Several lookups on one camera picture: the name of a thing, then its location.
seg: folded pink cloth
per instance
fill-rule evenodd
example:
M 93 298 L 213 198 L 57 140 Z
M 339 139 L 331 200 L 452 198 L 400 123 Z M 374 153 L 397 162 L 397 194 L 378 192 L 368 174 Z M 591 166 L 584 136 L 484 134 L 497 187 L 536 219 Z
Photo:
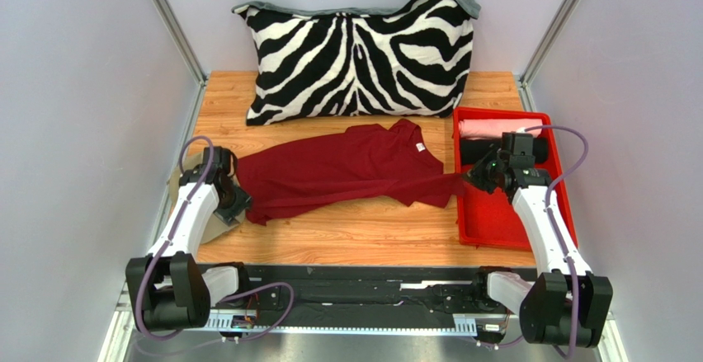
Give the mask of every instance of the folded pink cloth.
M 459 135 L 466 139 L 499 139 L 502 133 L 511 133 L 521 128 L 530 128 L 542 125 L 540 119 L 479 119 L 462 120 L 459 122 Z M 528 131 L 535 137 L 542 132 L 541 129 Z

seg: red t-shirt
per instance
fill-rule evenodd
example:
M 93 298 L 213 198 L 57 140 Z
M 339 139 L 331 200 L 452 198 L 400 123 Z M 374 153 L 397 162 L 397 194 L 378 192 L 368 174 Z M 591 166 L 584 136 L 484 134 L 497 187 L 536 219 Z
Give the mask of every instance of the red t-shirt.
M 254 153 L 239 160 L 237 178 L 252 197 L 247 219 L 266 224 L 378 195 L 444 207 L 464 187 L 460 174 L 443 174 L 443 167 L 425 148 L 420 127 L 401 119 L 390 129 L 358 125 Z

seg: rolled black cloth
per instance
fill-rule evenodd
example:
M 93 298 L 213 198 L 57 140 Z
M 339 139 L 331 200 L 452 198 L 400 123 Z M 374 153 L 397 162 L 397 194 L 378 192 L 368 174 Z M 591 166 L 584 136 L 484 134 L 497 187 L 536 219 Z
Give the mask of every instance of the rolled black cloth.
M 461 165 L 475 164 L 491 150 L 491 145 L 500 146 L 500 139 L 461 139 L 459 141 Z M 549 151 L 546 138 L 535 138 L 535 142 L 532 144 L 532 155 L 535 156 L 535 162 L 538 164 L 546 162 Z

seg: metal floor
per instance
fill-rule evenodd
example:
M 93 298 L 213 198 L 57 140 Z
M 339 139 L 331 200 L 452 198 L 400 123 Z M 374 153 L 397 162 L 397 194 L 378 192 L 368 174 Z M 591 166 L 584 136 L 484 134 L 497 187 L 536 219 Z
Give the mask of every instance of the metal floor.
M 517 320 L 512 321 L 506 339 L 517 337 Z M 132 344 L 142 336 L 132 334 Z M 139 341 L 139 346 L 152 353 L 186 350 L 216 339 L 214 333 L 186 332 L 171 341 Z M 235 345 L 218 343 L 167 358 L 141 354 L 130 346 L 125 362 L 168 361 L 257 361 L 257 362 L 436 362 L 436 361 L 561 361 L 551 346 L 529 345 L 524 341 L 505 350 L 486 350 L 475 343 L 456 337 L 442 336 L 365 336 L 326 334 L 270 334 L 251 343 Z M 595 350 L 579 349 L 577 362 L 598 361 Z

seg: cable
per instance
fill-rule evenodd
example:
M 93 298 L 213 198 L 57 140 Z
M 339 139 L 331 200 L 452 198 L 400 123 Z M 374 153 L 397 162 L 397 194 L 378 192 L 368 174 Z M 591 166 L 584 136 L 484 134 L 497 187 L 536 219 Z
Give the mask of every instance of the cable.
M 487 349 L 489 349 L 489 350 L 501 350 L 501 349 L 504 349 L 504 348 L 514 347 L 514 346 L 517 346 L 518 344 L 520 344 L 520 342 L 522 341 L 522 339 L 523 339 L 523 337 L 522 337 L 522 335 L 520 335 L 520 336 L 517 337 L 517 339 L 515 339 L 515 340 L 513 340 L 513 341 L 510 341 L 510 342 L 508 342 L 508 343 L 505 343 L 505 344 L 503 344 L 503 343 L 494 344 L 494 343 L 487 343 L 487 342 L 484 342 L 484 341 L 479 341 L 479 340 L 474 339 L 473 337 L 469 337 L 469 338 L 468 338 L 469 341 L 472 341 L 473 343 L 476 343 L 476 346 L 477 346 L 477 347 L 485 347 L 485 348 L 487 348 Z
M 276 327 L 278 327 L 278 325 L 280 325 L 281 322 L 283 322 L 283 320 L 284 320 L 286 317 L 288 317 L 288 314 L 290 313 L 290 310 L 291 310 L 292 307 L 293 307 L 293 299 L 294 299 L 294 296 L 295 296 L 294 291 L 293 291 L 293 287 L 290 286 L 290 284 L 287 284 L 286 282 L 274 282 L 274 283 L 266 284 L 266 285 L 260 286 L 260 287 L 258 287 L 258 288 L 249 290 L 249 291 L 247 291 L 247 292 L 243 292 L 243 293 L 241 293 L 241 294 L 235 294 L 235 295 L 232 295 L 232 296 L 227 296 L 227 297 L 225 297 L 225 298 L 223 298 L 222 300 L 219 301 L 220 303 L 232 302 L 232 301 L 234 301 L 234 300 L 243 299 L 243 298 L 246 298 L 246 297 L 249 296 L 249 295 L 258 294 L 259 292 L 261 292 L 261 291 L 263 291 L 263 290 L 271 289 L 271 288 L 276 288 L 276 287 L 278 287 L 278 286 L 283 286 L 283 287 L 287 288 L 287 289 L 289 290 L 289 292 L 290 292 L 290 298 L 289 298 L 288 306 L 286 306 L 285 311 L 283 312 L 283 314 L 278 318 L 278 320 L 277 320 L 276 322 L 274 322 L 272 325 L 270 325 L 270 326 L 269 326 L 268 328 L 266 328 L 264 331 L 261 331 L 261 332 L 257 333 L 256 335 L 251 335 L 251 336 L 248 336 L 248 337 L 240 338 L 240 339 L 238 340 L 238 342 L 241 343 L 241 342 L 243 342 L 243 341 L 253 341 L 253 340 L 259 339 L 259 338 L 261 338 L 261 337 L 264 337 L 268 332 L 270 332 L 270 331 L 272 331 L 273 329 L 275 329 Z M 237 322 L 240 322 L 240 323 L 247 323 L 246 321 L 243 321 L 243 320 L 236 320 L 236 321 L 237 321 Z M 166 357 L 166 356 L 175 356 L 175 355 L 185 354 L 186 352 L 189 352 L 189 351 L 198 350 L 198 349 L 200 349 L 200 348 L 202 348 L 202 347 L 212 346 L 212 345 L 219 344 L 219 343 L 223 343 L 223 342 L 224 342 L 224 338 L 214 339 L 214 340 L 210 340 L 210 341 L 205 341 L 205 342 L 200 343 L 199 345 L 193 346 L 193 347 L 191 347 L 191 348 L 186 348 L 185 350 L 173 351 L 173 352 L 163 353 L 163 354 L 153 353 L 153 352 L 149 352 L 149 351 L 144 350 L 143 348 L 141 348 L 141 346 L 139 346 L 139 341 L 135 341 L 135 342 L 133 343 L 133 345 L 134 345 L 135 349 L 136 349 L 139 353 L 141 353 L 141 354 L 144 354 L 144 355 L 147 355 L 147 356 L 152 356 L 152 357 Z
M 171 245 L 171 242 L 173 240 L 173 236 L 175 235 L 178 225 L 181 223 L 181 220 L 183 218 L 183 215 L 186 212 L 186 208 L 188 207 L 191 199 L 193 196 L 196 194 L 198 189 L 202 186 L 202 184 L 205 182 L 205 178 L 207 177 L 208 173 L 210 172 L 210 169 L 212 167 L 212 162 L 215 157 L 215 147 L 212 144 L 212 141 L 205 137 L 204 135 L 198 135 L 196 137 L 193 137 L 190 139 L 186 144 L 183 145 L 181 148 L 181 152 L 178 155 L 178 167 L 181 170 L 181 174 L 185 172 L 185 168 L 183 167 L 183 156 L 186 155 L 186 151 L 188 147 L 195 141 L 197 140 L 204 140 L 208 144 L 208 150 L 209 150 L 209 155 L 208 155 L 208 160 L 207 163 L 205 164 L 205 169 L 201 173 L 200 177 L 198 178 L 198 181 L 196 182 L 195 186 L 193 186 L 193 189 L 191 190 L 190 193 L 188 193 L 186 200 L 183 201 L 181 206 L 179 207 L 177 213 L 176 213 L 176 218 L 173 220 L 173 225 L 171 226 L 171 230 L 169 230 L 167 239 L 163 242 L 163 245 L 157 250 L 157 252 L 152 256 L 151 261 L 149 262 L 149 265 L 147 266 L 146 271 L 144 272 L 144 277 L 142 278 L 141 283 L 139 284 L 139 290 L 137 291 L 137 299 L 136 299 L 136 308 L 134 309 L 134 320 L 136 321 L 137 328 L 139 331 L 144 335 L 145 338 L 149 338 L 150 340 L 154 341 L 167 341 L 171 340 L 173 337 L 177 336 L 179 333 L 181 333 L 182 330 L 175 330 L 172 331 L 171 333 L 168 333 L 167 335 L 154 335 L 149 329 L 146 327 L 146 324 L 144 323 L 144 312 L 142 311 L 142 306 L 144 305 L 144 294 L 146 293 L 146 289 L 149 283 L 149 279 L 151 278 L 153 274 L 153 270 L 156 267 L 156 264 L 158 263 L 159 258 L 163 255 L 163 253 L 166 251 L 166 249 Z M 241 339 L 241 341 L 252 341 L 256 340 L 258 338 L 261 338 L 265 336 L 268 332 L 272 331 L 274 328 L 276 328 L 283 320 L 288 316 L 290 313 L 290 310 L 293 307 L 293 300 L 294 300 L 294 290 L 293 287 L 290 286 L 290 284 L 287 284 L 285 282 L 275 282 L 272 284 L 267 284 L 261 287 L 258 287 L 256 289 L 252 289 L 248 292 L 244 292 L 241 294 L 236 294 L 234 296 L 228 296 L 220 300 L 220 302 L 228 302 L 228 301 L 233 301 L 236 299 L 244 298 L 247 297 L 248 295 L 251 294 L 256 294 L 262 290 L 270 289 L 270 288 L 275 288 L 278 286 L 283 286 L 286 287 L 290 291 L 290 301 L 288 302 L 288 305 L 285 308 L 285 311 L 281 315 L 281 317 L 278 318 L 276 322 L 273 323 L 273 325 L 269 326 L 266 328 L 264 331 L 257 333 L 256 335 L 253 336 L 248 336 L 244 337 Z M 175 353 L 170 353 L 170 354 L 164 354 L 164 355 L 159 355 L 159 354 L 152 354 L 147 351 L 144 351 L 139 347 L 138 344 L 134 344 L 137 350 L 142 352 L 145 355 L 150 355 L 150 356 L 172 356 L 172 355 L 180 355 L 183 352 L 187 352 L 189 350 L 195 350 L 204 346 L 208 346 L 210 344 L 216 344 L 218 342 L 221 342 L 220 339 L 218 340 L 213 340 L 213 341 L 207 341 L 205 343 L 201 343 L 198 346 L 192 347 L 188 350 L 183 350 L 183 351 L 178 351 Z
M 250 307 L 252 306 L 252 302 L 254 301 L 254 296 L 256 296 L 256 295 L 252 295 L 251 297 L 249 297 L 249 301 L 247 302 L 247 308 L 246 308 L 247 310 L 249 310 Z M 252 325 L 254 324 L 254 321 L 248 316 L 244 317 L 244 321 L 251 323 Z
M 191 143 L 193 143 L 199 139 L 207 142 L 208 149 L 210 151 L 210 155 L 209 155 L 207 163 L 205 165 L 205 170 L 201 173 L 201 176 L 198 178 L 196 185 L 193 187 L 191 192 L 188 193 L 186 200 L 183 201 L 183 204 L 181 204 L 181 207 L 178 209 L 178 212 L 176 214 L 176 218 L 173 220 L 173 225 L 171 226 L 171 230 L 168 232 L 167 239 L 163 242 L 163 245 L 158 249 L 156 254 L 154 254 L 152 256 L 151 261 L 149 262 L 149 265 L 147 266 L 147 269 L 144 272 L 144 277 L 142 277 L 142 282 L 139 284 L 139 291 L 137 292 L 136 307 L 134 308 L 134 320 L 136 321 L 136 324 L 137 324 L 137 327 L 139 328 L 139 331 L 141 331 L 145 337 L 147 337 L 151 340 L 154 340 L 154 341 L 171 340 L 173 337 L 177 336 L 178 333 L 181 333 L 181 330 L 176 330 L 176 331 L 172 331 L 171 333 L 169 333 L 167 335 L 162 335 L 162 336 L 154 335 L 151 331 L 149 331 L 149 329 L 144 324 L 144 312 L 142 311 L 142 306 L 144 305 L 144 294 L 146 293 L 147 284 L 149 283 L 149 279 L 152 276 L 153 269 L 154 269 L 154 267 L 156 267 L 158 259 L 163 255 L 163 253 L 166 251 L 168 246 L 171 245 L 171 241 L 173 240 L 173 235 L 176 233 L 176 230 L 178 229 L 178 224 L 181 223 L 181 219 L 183 219 L 183 215 L 186 212 L 186 208 L 188 207 L 189 202 L 191 201 L 193 196 L 196 194 L 198 189 L 200 189 L 201 185 L 205 181 L 205 177 L 210 172 L 210 167 L 212 167 L 212 160 L 213 160 L 213 157 L 215 156 L 215 147 L 212 145 L 212 141 L 203 135 L 198 135 L 196 137 L 193 137 L 188 142 L 186 142 L 185 145 L 183 145 L 183 148 L 181 149 L 181 154 L 180 154 L 180 156 L 178 156 L 178 166 L 181 168 L 181 171 L 183 172 L 183 155 L 185 154 L 186 150 L 188 149 L 188 146 L 190 146 Z
M 257 293 L 259 293 L 259 292 L 261 292 L 261 291 L 263 291 L 263 290 L 271 289 L 271 288 L 277 288 L 277 287 L 279 287 L 279 286 L 282 286 L 282 287 L 288 289 L 288 292 L 290 292 L 290 299 L 289 299 L 288 305 L 285 306 L 285 311 L 283 312 L 283 314 L 281 314 L 281 316 L 278 318 L 278 320 L 276 320 L 275 322 L 273 322 L 273 324 L 271 324 L 269 327 L 267 327 L 267 328 L 264 329 L 263 331 L 257 333 L 256 335 L 251 335 L 251 336 L 243 337 L 243 338 L 239 339 L 239 342 L 242 342 L 242 341 L 252 341 L 252 340 L 256 340 L 256 339 L 259 339 L 259 338 L 261 338 L 261 337 L 264 337 L 269 331 L 272 331 L 272 330 L 276 329 L 276 327 L 279 326 L 279 325 L 281 324 L 281 322 L 283 322 L 283 320 L 284 320 L 286 317 L 288 317 L 288 314 L 290 313 L 290 310 L 293 308 L 293 299 L 295 298 L 295 292 L 294 292 L 294 290 L 293 290 L 293 287 L 290 286 L 290 284 L 288 284 L 288 283 L 286 283 L 286 282 L 272 282 L 272 283 L 270 283 L 270 284 L 266 284 L 266 285 L 260 286 L 260 287 L 258 287 L 258 288 L 249 290 L 249 291 L 247 291 L 247 292 L 243 292 L 243 293 L 241 293 L 241 294 L 235 294 L 235 295 L 232 295 L 232 296 L 227 296 L 226 298 L 220 300 L 221 303 L 231 302 L 231 301 L 233 301 L 233 300 L 237 300 L 237 299 L 241 299 L 241 298 L 246 298 L 246 297 L 249 296 L 249 295 L 257 294 Z
M 506 308 L 505 319 L 502 320 L 503 330 L 507 331 L 507 327 L 510 326 L 510 310 Z
M 559 355 L 561 355 L 566 360 L 570 360 L 573 357 L 573 353 L 576 351 L 576 335 L 578 330 L 578 304 L 580 301 L 580 289 L 578 287 L 576 265 L 574 264 L 571 256 L 569 256 L 569 249 L 566 246 L 566 240 L 564 240 L 564 236 L 559 231 L 559 225 L 557 224 L 556 217 L 554 216 L 554 212 L 551 209 L 551 198 L 552 191 L 554 191 L 554 188 L 559 184 L 559 182 L 563 181 L 564 178 L 571 175 L 572 172 L 576 171 L 576 169 L 581 166 L 583 161 L 586 160 L 586 156 L 588 155 L 588 141 L 586 140 L 586 137 L 584 137 L 583 134 L 579 133 L 577 130 L 571 129 L 569 127 L 564 127 L 562 125 L 537 125 L 535 127 L 527 128 L 525 129 L 525 131 L 531 131 L 533 129 L 560 129 L 562 131 L 567 131 L 571 134 L 576 135 L 581 139 L 581 142 L 583 142 L 583 153 L 581 154 L 581 157 L 568 170 L 566 170 L 563 174 L 557 176 L 556 179 L 554 179 L 552 183 L 550 183 L 550 185 L 547 187 L 547 195 L 545 196 L 547 216 L 549 216 L 550 218 L 552 229 L 556 233 L 557 239 L 559 240 L 559 245 L 561 246 L 561 250 L 564 253 L 564 256 L 566 256 L 566 264 L 569 265 L 569 271 L 571 271 L 571 295 L 573 295 L 573 300 L 571 303 L 571 333 L 569 333 L 569 351 L 567 353 L 564 353 L 558 346 L 554 346 Z

